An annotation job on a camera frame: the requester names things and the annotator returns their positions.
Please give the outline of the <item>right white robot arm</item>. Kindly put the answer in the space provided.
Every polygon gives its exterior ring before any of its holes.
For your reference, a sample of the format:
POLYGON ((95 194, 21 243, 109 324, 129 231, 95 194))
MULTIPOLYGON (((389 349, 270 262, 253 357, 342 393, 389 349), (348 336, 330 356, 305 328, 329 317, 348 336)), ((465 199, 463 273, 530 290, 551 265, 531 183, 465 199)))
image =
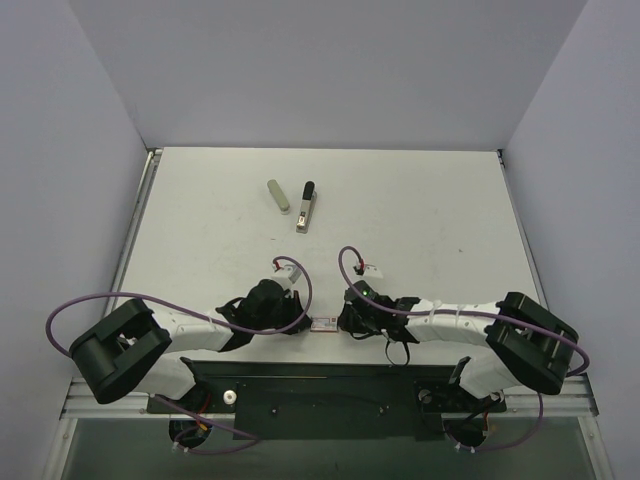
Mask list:
POLYGON ((560 393, 577 332, 530 297, 509 292, 488 304, 444 304, 418 297, 393 299, 360 280, 345 291, 338 327, 355 339, 382 336, 388 343, 447 342, 479 347, 460 360, 447 383, 449 402, 468 409, 515 386, 560 393))

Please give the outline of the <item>red white staple box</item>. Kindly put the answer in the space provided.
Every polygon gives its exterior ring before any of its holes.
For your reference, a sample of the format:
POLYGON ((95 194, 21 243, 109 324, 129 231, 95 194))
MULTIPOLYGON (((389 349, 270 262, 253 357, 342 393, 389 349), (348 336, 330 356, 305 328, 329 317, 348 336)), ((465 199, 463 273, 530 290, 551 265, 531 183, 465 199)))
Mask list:
POLYGON ((337 317, 313 317, 310 331, 314 333, 336 333, 339 331, 337 317))

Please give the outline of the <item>large black beige stapler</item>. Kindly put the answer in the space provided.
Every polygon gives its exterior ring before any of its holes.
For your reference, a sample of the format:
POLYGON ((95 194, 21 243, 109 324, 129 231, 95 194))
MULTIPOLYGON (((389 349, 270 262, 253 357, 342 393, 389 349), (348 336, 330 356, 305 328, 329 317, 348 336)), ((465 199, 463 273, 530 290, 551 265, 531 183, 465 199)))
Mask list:
POLYGON ((317 197, 316 186, 313 181, 307 181, 304 185, 301 206, 296 223, 296 232, 306 234, 309 230, 313 209, 317 197))

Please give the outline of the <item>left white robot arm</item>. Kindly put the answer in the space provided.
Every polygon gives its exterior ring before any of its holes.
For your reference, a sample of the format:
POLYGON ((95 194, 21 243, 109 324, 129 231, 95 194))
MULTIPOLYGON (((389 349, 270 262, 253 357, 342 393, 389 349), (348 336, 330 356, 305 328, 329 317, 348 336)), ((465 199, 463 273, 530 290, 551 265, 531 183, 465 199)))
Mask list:
POLYGON ((311 327, 299 293, 289 283, 261 280, 244 297, 215 309, 220 324, 186 314, 153 311, 143 300, 124 302, 78 337, 69 353, 95 399, 115 402, 131 392, 160 394, 181 410, 200 408, 206 397, 191 361, 174 354, 195 350, 226 353, 259 333, 293 335, 311 327))

